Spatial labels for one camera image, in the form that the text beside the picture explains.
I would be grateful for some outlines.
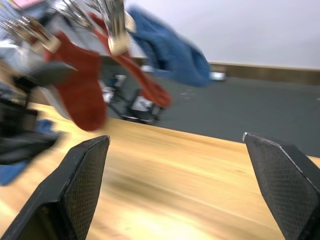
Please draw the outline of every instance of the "blue fabric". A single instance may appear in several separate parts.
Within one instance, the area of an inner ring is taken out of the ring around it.
[[[207,87],[211,67],[203,53],[174,30],[137,6],[127,11],[136,32],[130,32],[154,69],[154,75],[192,87]]]
[[[36,131],[39,133],[52,133],[53,122],[47,119],[36,122]],[[13,165],[0,165],[0,186],[10,184],[28,167],[30,161],[22,161]]]

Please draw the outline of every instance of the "table surface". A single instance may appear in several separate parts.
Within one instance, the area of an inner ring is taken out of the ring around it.
[[[0,236],[73,146],[110,135],[88,240],[283,240],[242,143],[108,119],[85,132],[46,105],[67,132],[11,185],[0,188]],[[312,158],[320,166],[320,160]]]

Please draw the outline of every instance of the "floor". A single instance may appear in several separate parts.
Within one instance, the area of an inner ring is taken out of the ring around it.
[[[80,30],[79,38],[69,28],[65,30],[76,44],[85,47],[91,43],[91,49],[104,52],[91,34]],[[110,72],[124,71],[114,68],[106,66],[105,81]],[[157,122],[159,127],[236,142],[242,141],[244,132],[255,132],[293,143],[307,155],[320,157],[319,86],[229,78],[207,88],[194,88],[167,79],[157,81],[173,98],[172,106]],[[123,87],[130,95],[137,84],[129,78]],[[108,114],[116,117],[111,110]]]

